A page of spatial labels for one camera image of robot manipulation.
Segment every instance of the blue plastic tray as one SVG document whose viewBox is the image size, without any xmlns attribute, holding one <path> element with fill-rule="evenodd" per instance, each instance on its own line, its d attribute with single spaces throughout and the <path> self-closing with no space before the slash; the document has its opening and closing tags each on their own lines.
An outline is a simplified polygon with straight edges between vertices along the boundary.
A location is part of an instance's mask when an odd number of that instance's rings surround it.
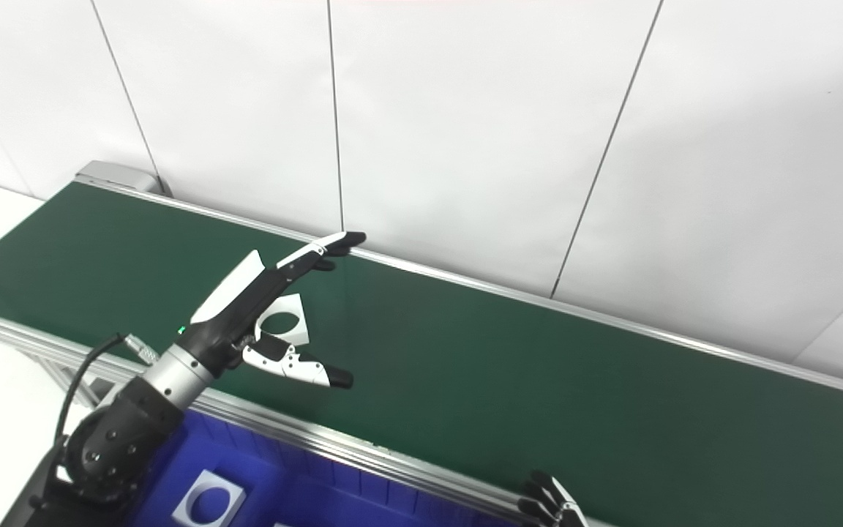
<svg viewBox="0 0 843 527">
<path fill-rule="evenodd" d="M 171 513 L 205 469 L 247 494 L 230 527 L 514 527 L 196 411 L 155 458 L 130 525 L 178 527 Z"/>
</svg>

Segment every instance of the white wall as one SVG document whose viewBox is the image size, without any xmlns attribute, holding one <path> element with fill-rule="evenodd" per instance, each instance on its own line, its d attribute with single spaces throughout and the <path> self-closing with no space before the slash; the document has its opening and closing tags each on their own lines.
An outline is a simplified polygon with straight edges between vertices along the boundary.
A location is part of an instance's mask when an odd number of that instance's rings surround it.
<svg viewBox="0 0 843 527">
<path fill-rule="evenodd" d="M 0 0 L 0 186 L 157 166 L 188 201 L 843 376 L 843 2 L 664 0 L 619 121 L 656 0 L 94 6 Z"/>
</svg>

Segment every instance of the cable connector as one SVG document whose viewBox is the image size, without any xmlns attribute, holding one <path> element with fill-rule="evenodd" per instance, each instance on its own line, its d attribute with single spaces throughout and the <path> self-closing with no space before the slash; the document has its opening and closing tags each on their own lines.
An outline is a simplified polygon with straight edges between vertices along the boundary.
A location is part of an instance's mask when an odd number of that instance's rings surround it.
<svg viewBox="0 0 843 527">
<path fill-rule="evenodd" d="M 124 342 L 126 343 L 126 347 L 137 354 L 138 358 L 148 366 L 158 362 L 158 353 L 151 349 L 151 346 L 144 343 L 141 338 L 129 333 Z"/>
</svg>

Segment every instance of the white square part with hole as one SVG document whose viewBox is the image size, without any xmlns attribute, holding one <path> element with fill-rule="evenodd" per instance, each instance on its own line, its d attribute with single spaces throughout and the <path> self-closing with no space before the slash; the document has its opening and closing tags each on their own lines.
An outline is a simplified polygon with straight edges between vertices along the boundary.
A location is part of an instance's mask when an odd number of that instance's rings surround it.
<svg viewBox="0 0 843 527">
<path fill-rule="evenodd" d="M 265 319 L 278 313 L 294 315 L 298 319 L 298 323 L 290 330 L 285 331 L 285 333 L 270 333 L 272 337 L 281 338 L 281 340 L 293 346 L 304 346 L 304 344 L 310 343 L 311 339 L 308 337 L 307 323 L 304 321 L 304 306 L 301 305 L 301 294 L 298 293 L 279 296 L 271 303 L 271 306 L 267 310 L 263 311 L 261 316 L 258 317 L 258 320 L 255 321 L 256 340 L 262 337 L 262 323 L 264 323 Z"/>
<path fill-rule="evenodd" d="M 212 521 L 206 517 L 201 518 L 201 520 L 206 521 L 194 520 L 194 504 L 197 503 L 201 494 L 206 493 L 207 490 L 214 490 L 215 488 L 222 488 L 230 496 L 230 501 L 227 502 L 223 513 Z M 204 470 L 200 476 L 197 476 L 197 480 L 194 482 L 194 485 L 191 485 L 187 494 L 184 494 L 181 503 L 174 509 L 174 513 L 171 513 L 171 518 L 179 525 L 183 525 L 183 527 L 228 527 L 243 504 L 243 500 L 245 500 L 245 490 L 242 487 L 230 480 L 217 476 L 211 471 Z"/>
</svg>

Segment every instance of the white plastic piece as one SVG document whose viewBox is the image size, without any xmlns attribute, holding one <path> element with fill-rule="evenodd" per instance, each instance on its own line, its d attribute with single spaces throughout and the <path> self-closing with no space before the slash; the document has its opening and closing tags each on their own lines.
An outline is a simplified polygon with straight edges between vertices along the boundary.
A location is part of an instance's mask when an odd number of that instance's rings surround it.
<svg viewBox="0 0 843 527">
<path fill-rule="evenodd" d="M 257 351 L 247 346 L 243 350 L 243 360 L 249 366 L 260 368 L 272 375 L 288 377 L 302 383 L 331 386 L 331 379 L 327 376 L 324 364 L 315 361 L 301 362 L 300 354 L 293 345 L 288 346 L 285 356 L 281 360 L 268 360 Z"/>
<path fill-rule="evenodd" d="M 217 316 L 220 311 L 224 310 L 243 290 L 255 280 L 265 266 L 262 264 L 262 257 L 257 250 L 252 250 L 247 254 L 247 257 L 240 261 L 237 266 L 230 271 L 230 274 L 224 277 L 217 289 L 214 289 L 207 300 L 203 301 L 200 307 L 194 311 L 194 316 L 190 318 L 191 324 L 196 324 L 199 321 L 207 321 Z"/>
<path fill-rule="evenodd" d="M 210 523 L 197 523 L 197 521 L 191 520 L 190 510 L 194 508 L 194 501 L 197 501 L 202 493 L 211 490 L 211 488 L 223 488 L 230 494 L 230 503 L 227 504 L 227 509 L 223 511 L 220 517 Z M 245 490 L 242 487 L 205 470 L 201 472 L 200 476 L 197 476 L 197 480 L 194 485 L 191 485 L 187 494 L 184 494 L 184 499 L 174 509 L 174 513 L 171 513 L 171 518 L 183 527 L 227 527 L 233 517 L 236 516 L 243 500 L 245 500 Z"/>
<path fill-rule="evenodd" d="M 281 338 L 281 340 L 284 340 L 286 343 L 290 343 L 295 346 L 304 346 L 304 344 L 310 343 L 311 338 L 307 333 L 307 323 L 304 321 L 304 306 L 301 305 L 301 294 L 297 293 L 286 294 L 285 296 L 278 297 L 271 303 L 268 310 L 263 311 L 261 316 L 258 317 L 258 320 L 255 321 L 254 331 L 256 340 L 259 340 L 262 337 L 262 323 L 265 319 L 278 313 L 290 313 L 298 317 L 298 323 L 290 330 L 285 331 L 285 333 L 270 333 L 272 337 Z"/>
</svg>

